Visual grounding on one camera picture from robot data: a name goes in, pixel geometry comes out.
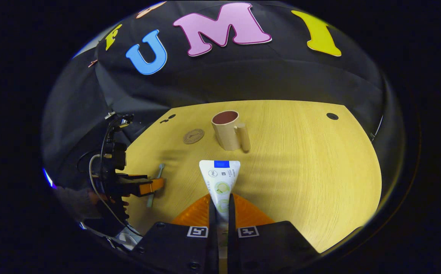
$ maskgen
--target white toothpaste tube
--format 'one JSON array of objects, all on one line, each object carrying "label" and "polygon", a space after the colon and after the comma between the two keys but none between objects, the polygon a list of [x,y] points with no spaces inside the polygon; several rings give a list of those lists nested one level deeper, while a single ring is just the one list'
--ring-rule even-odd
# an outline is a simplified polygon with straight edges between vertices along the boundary
[{"label": "white toothpaste tube", "polygon": [[208,161],[198,163],[210,197],[217,209],[218,223],[229,222],[229,195],[238,179],[239,161]]}]

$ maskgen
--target coaster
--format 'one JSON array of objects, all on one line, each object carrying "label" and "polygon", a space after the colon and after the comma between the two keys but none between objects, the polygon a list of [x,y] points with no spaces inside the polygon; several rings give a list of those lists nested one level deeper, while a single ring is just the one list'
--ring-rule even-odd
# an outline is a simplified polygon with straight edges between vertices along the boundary
[{"label": "coaster", "polygon": [[184,143],[193,144],[195,142],[198,142],[198,140],[202,139],[202,137],[203,137],[203,130],[201,130],[200,128],[196,128],[185,134]]}]

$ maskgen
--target table surface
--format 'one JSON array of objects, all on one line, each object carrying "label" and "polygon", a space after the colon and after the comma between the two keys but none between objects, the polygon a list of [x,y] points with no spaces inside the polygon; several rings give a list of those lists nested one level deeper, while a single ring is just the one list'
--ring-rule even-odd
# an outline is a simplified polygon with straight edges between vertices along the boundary
[{"label": "table surface", "polygon": [[[224,151],[215,138],[212,117],[236,110],[251,140],[248,153]],[[327,114],[336,114],[333,120]],[[205,135],[185,144],[184,135]],[[127,174],[156,177],[165,163],[165,187],[147,197],[124,198],[132,226],[142,233],[157,221],[172,221],[208,193],[198,162],[241,162],[233,192],[274,221],[288,220],[323,252],[363,226],[381,195],[381,171],[371,142],[345,106],[307,101],[251,100],[198,104],[170,109],[127,150]]]}]

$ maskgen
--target mug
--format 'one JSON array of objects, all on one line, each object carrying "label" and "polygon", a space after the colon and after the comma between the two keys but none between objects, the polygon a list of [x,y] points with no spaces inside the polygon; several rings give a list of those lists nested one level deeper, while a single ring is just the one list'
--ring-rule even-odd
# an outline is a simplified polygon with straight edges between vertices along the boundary
[{"label": "mug", "polygon": [[248,130],[246,124],[239,121],[237,111],[226,110],[217,113],[212,118],[212,126],[216,132],[217,141],[224,150],[233,151],[241,147],[243,151],[250,150]]}]

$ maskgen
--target pink letter m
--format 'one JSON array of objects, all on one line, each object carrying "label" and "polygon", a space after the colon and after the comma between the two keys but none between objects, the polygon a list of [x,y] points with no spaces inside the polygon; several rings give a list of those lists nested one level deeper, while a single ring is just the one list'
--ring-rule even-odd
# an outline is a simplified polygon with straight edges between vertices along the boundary
[{"label": "pink letter m", "polygon": [[205,43],[200,33],[207,36],[217,45],[227,45],[229,29],[234,28],[236,44],[260,44],[271,41],[271,36],[265,33],[251,13],[249,3],[229,3],[220,7],[217,20],[212,20],[198,13],[187,14],[177,21],[174,26],[180,26],[190,44],[188,54],[198,56],[209,52],[212,45]]}]

